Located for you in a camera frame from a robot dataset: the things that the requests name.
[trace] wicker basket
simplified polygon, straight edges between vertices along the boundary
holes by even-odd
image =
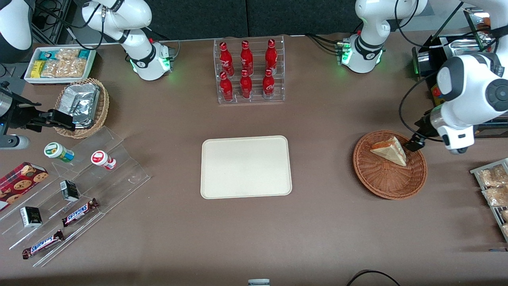
[[[427,162],[422,152],[406,152],[407,166],[403,167],[370,151],[370,147],[392,136],[404,145],[409,140],[403,135],[381,130],[363,136],[353,153],[355,172],[371,192],[388,199],[405,199],[420,191],[427,180]]]
[[[97,103],[97,109],[95,118],[93,119],[94,124],[89,129],[76,129],[75,131],[69,131],[64,128],[56,128],[56,132],[58,134],[66,136],[66,137],[72,137],[75,139],[83,139],[91,136],[92,134],[96,133],[102,126],[104,126],[104,122],[106,121],[106,116],[108,115],[108,108],[109,108],[109,95],[108,91],[104,88],[104,85],[96,79],[93,78],[87,78],[82,81],[73,82],[70,85],[76,85],[76,84],[85,84],[85,83],[93,83],[100,87],[101,94],[99,95],[99,102]],[[60,93],[60,96],[56,100],[55,109],[58,109],[58,106],[60,105],[60,100],[62,99],[62,95],[64,95],[65,89]]]

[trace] aluminum foil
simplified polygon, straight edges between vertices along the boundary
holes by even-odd
[[[100,93],[93,83],[71,85],[63,92],[58,110],[72,115],[76,129],[88,129],[93,126]]]

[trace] sandwich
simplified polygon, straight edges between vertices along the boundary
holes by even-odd
[[[370,148],[370,151],[397,165],[406,167],[406,153],[399,140],[393,136],[390,140],[378,142]]]

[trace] coca-cola bottle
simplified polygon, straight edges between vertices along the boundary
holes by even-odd
[[[272,70],[272,75],[277,73],[277,50],[275,49],[275,40],[268,40],[268,49],[265,54],[266,68]]]
[[[242,52],[240,53],[242,59],[242,69],[246,69],[249,75],[254,73],[254,58],[249,48],[249,42],[242,41]]]
[[[272,70],[266,69],[265,78],[263,78],[263,98],[272,99],[273,98],[273,87],[275,85],[275,80],[272,76]]]
[[[220,72],[220,92],[225,101],[233,101],[233,85],[228,79],[226,72]]]
[[[219,44],[219,48],[220,65],[223,67],[223,70],[227,73],[228,76],[233,76],[235,74],[235,68],[233,67],[233,57],[228,51],[228,45],[225,42],[221,42]]]
[[[252,80],[250,79],[249,72],[246,69],[242,70],[242,78],[240,79],[240,86],[242,87],[242,96],[245,99],[250,99],[252,94]]]

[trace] brown table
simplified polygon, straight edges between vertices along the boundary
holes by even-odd
[[[402,285],[506,285],[508,253],[488,252],[503,238],[468,172],[508,157],[506,139],[478,140],[460,156],[429,142],[423,190],[381,199],[356,178],[352,151],[370,131],[411,135],[397,115],[415,83],[411,45],[392,34],[375,70],[355,74],[308,38],[285,40],[286,102],[254,106],[217,103],[211,40],[183,42],[175,71],[153,82],[132,71],[119,45],[101,47],[91,76],[111,97],[106,125],[153,178],[43,268],[0,241],[0,284],[219,286],[266,277],[274,286],[345,285],[377,269]],[[23,96],[52,108],[61,89],[27,84]],[[421,85],[407,100],[407,121],[431,106]],[[51,129],[16,132],[31,145],[1,152],[0,174],[22,161],[50,166],[45,144],[78,142]],[[289,141],[292,193],[203,199],[203,141],[264,135]]]

